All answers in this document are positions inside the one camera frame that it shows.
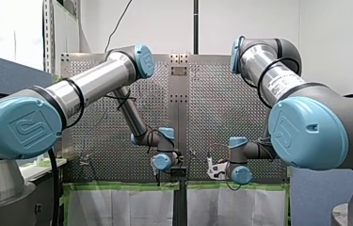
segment perforated metal panel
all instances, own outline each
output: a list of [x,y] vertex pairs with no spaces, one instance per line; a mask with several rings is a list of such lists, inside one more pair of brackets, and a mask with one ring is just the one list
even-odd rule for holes
[[[101,62],[102,55],[68,54],[63,56],[62,75],[73,76]],[[255,89],[244,84],[238,75],[229,73],[228,56],[189,56],[186,112],[187,149],[195,154],[189,161],[189,180],[209,180],[205,157],[214,143],[228,144],[229,137],[246,136],[257,139],[262,134],[265,108],[258,101]],[[169,79],[169,56],[155,56],[155,74],[149,80],[136,82],[132,95],[136,105],[151,127],[175,124],[180,118],[169,108],[169,88],[181,86],[178,79]],[[153,182],[152,169],[146,147],[130,143],[130,130],[116,102],[102,99],[90,106],[83,119],[72,129],[76,156],[89,156],[89,164],[81,165],[79,158],[70,162],[65,171],[68,181],[106,180]],[[214,146],[215,160],[227,158],[227,148]],[[280,160],[250,160],[254,181],[259,183],[285,182],[286,167]]]
[[[151,79],[139,80],[130,87],[141,116],[152,128],[168,125],[168,62],[160,58],[156,58]],[[68,54],[63,59],[63,75],[74,76],[96,66],[103,56]],[[154,181],[148,148],[130,142],[131,132],[117,106],[116,100],[102,98],[89,106],[73,127],[76,158],[66,168],[67,181]],[[81,165],[80,158],[88,158],[88,164]]]
[[[230,137],[256,140],[262,135],[265,107],[256,90],[236,74],[230,73],[229,56],[191,56],[189,89],[188,148],[190,180],[208,180],[205,159],[211,144],[227,145]],[[214,160],[228,157],[227,147],[212,145]],[[254,181],[280,183],[287,177],[281,160],[249,160]]]

